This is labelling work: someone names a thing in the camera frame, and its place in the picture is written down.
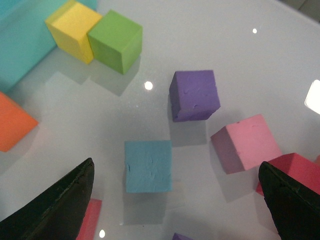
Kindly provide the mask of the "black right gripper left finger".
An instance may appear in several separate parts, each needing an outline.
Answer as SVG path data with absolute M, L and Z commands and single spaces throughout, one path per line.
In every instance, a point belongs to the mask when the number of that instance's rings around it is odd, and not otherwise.
M 75 240 L 91 198 L 95 165 L 86 159 L 0 222 L 2 240 Z

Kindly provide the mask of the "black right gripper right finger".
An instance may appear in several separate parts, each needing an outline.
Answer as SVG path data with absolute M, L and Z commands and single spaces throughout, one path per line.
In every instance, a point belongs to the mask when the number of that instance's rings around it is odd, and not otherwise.
M 264 200 L 282 240 L 320 238 L 320 195 L 264 161 L 259 167 Z

